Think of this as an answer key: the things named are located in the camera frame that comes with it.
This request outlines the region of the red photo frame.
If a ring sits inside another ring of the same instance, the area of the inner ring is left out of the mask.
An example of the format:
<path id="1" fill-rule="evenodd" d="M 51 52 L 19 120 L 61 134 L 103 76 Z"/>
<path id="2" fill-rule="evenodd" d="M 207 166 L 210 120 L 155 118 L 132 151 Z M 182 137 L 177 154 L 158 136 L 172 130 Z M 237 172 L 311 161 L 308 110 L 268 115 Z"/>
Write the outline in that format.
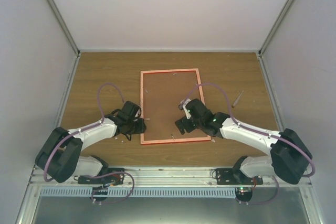
<path id="1" fill-rule="evenodd" d="M 181 134 L 175 122 L 185 116 L 178 107 L 186 97 L 204 101 L 200 73 L 193 69 L 141 71 L 140 104 L 145 133 L 140 136 L 142 145 L 173 144 L 210 141 L 211 137 L 200 130 Z"/>

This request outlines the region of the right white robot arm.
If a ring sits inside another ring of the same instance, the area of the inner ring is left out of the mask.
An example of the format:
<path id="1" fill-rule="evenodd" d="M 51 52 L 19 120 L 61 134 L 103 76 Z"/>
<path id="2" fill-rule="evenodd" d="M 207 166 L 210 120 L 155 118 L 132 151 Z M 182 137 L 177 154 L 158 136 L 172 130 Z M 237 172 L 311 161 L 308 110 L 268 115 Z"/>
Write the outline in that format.
<path id="1" fill-rule="evenodd" d="M 277 132 L 242 124 L 229 114 L 212 113 L 199 99 L 186 99 L 178 107 L 185 113 L 175 121 L 181 134 L 200 130 L 208 136 L 235 140 L 264 153 L 261 157 L 238 159 L 232 168 L 237 184 L 243 185 L 258 176 L 277 176 L 296 185 L 305 176 L 312 155 L 295 131 Z"/>

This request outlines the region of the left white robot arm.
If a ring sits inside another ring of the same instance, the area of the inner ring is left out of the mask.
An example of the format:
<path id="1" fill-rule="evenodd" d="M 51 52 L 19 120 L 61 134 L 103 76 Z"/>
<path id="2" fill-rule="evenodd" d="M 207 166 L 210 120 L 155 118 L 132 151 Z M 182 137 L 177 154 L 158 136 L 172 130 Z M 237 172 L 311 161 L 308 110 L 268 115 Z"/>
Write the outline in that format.
<path id="1" fill-rule="evenodd" d="M 144 133 L 146 125 L 141 113 L 139 105 L 126 101 L 121 109 L 89 125 L 71 130 L 55 128 L 35 159 L 35 165 L 44 171 L 44 181 L 63 183 L 79 176 L 92 179 L 96 184 L 106 182 L 107 162 L 94 155 L 81 156 L 81 152 L 108 138 L 123 135 L 130 141 L 133 135 Z"/>

